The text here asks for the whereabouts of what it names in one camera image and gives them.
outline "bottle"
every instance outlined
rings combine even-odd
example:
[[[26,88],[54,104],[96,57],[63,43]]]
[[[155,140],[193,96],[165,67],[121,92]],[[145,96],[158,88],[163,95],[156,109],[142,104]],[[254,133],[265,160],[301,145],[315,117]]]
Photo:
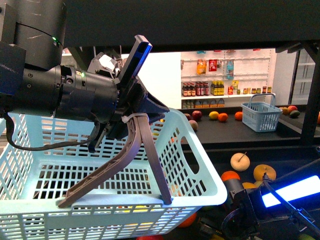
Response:
[[[186,101],[186,108],[189,109],[190,108],[190,102],[187,100]]]
[[[194,82],[191,83],[191,96],[195,96],[196,95],[196,85]]]
[[[182,109],[186,109],[187,108],[187,103],[186,103],[186,101],[182,101],[182,107],[181,107]]]
[[[190,97],[191,96],[191,86],[190,86],[190,82],[188,82],[187,84],[186,84],[186,90],[187,90],[187,95],[188,95],[188,97]]]
[[[200,95],[199,95],[199,92],[200,92],[199,82],[197,81],[197,82],[195,83],[195,95],[196,95],[196,96],[200,96]]]
[[[218,108],[224,108],[225,107],[225,100],[223,98],[220,98],[217,104]]]
[[[201,83],[201,96],[205,95],[205,85]]]
[[[210,94],[214,95],[214,92],[215,92],[215,81],[212,81],[210,86]]]
[[[204,95],[209,96],[209,84],[206,82],[204,87]]]
[[[214,81],[214,92],[213,92],[213,95],[214,96],[218,96],[218,81]]]
[[[225,84],[224,84],[224,81],[221,81],[221,95],[225,95]]]
[[[222,81],[219,81],[219,85],[218,85],[218,95],[219,95],[219,96],[222,95]]]
[[[202,108],[202,103],[201,103],[200,100],[195,101],[194,108],[195,109],[201,109]]]
[[[182,96],[184,96],[184,97],[188,96],[187,84],[186,83],[183,83],[183,85],[182,85]]]
[[[204,109],[208,109],[209,106],[210,106],[210,105],[209,105],[208,100],[207,100],[207,99],[203,100],[203,102],[202,102],[202,107],[203,107]]]
[[[209,107],[210,108],[216,108],[217,107],[217,101],[215,99],[211,99]]]

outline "basket handle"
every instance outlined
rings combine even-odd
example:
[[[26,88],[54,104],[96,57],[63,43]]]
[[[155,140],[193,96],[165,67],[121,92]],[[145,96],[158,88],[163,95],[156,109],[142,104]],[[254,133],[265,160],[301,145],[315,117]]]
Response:
[[[259,93],[259,94],[254,94],[251,98],[250,98],[250,101],[249,101],[249,104],[248,104],[248,108],[251,108],[251,101],[252,99],[255,97],[255,96],[268,96],[268,95],[271,95],[273,96],[272,100],[271,100],[271,103],[270,103],[270,106],[275,108],[275,104],[276,104],[276,95],[274,93]]]

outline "yellow package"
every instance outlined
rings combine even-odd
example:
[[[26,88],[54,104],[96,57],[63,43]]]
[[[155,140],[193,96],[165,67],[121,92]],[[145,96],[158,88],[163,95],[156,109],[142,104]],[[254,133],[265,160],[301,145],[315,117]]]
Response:
[[[201,75],[201,74],[206,74],[206,69],[207,69],[207,62],[204,59],[198,59],[197,65],[196,65],[196,73]]]
[[[238,90],[239,81],[238,80],[233,80],[231,85],[233,87],[233,90]]]

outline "red apple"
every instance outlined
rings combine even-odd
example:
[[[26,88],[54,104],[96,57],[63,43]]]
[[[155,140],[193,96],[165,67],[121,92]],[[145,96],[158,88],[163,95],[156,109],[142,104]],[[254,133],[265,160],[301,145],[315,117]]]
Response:
[[[186,119],[188,119],[188,121],[192,120],[192,117],[189,113],[185,113],[184,115],[186,116]]]
[[[201,119],[201,117],[202,117],[202,112],[198,111],[198,110],[193,111],[192,117],[193,117],[193,120],[199,121]]]

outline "apple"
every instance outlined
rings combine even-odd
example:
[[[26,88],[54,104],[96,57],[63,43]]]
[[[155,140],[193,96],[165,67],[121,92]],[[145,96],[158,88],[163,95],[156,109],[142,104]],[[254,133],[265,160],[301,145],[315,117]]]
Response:
[[[162,235],[138,236],[136,240],[164,240]]]
[[[256,181],[262,181],[265,173],[271,180],[275,180],[277,177],[276,170],[274,170],[273,167],[266,164],[260,164],[256,166],[253,170],[254,179]]]
[[[250,166],[250,159],[245,153],[238,152],[231,157],[231,167],[239,172],[247,170]]]
[[[193,120],[199,121],[201,119],[201,117],[202,117],[202,112],[198,111],[198,110],[195,110],[192,113],[192,117],[193,117]]]
[[[188,119],[188,121],[192,120],[192,117],[189,113],[185,113],[184,115],[186,116],[186,119]]]
[[[195,120],[189,120],[189,123],[190,123],[193,131],[197,131],[198,130],[198,123]]]

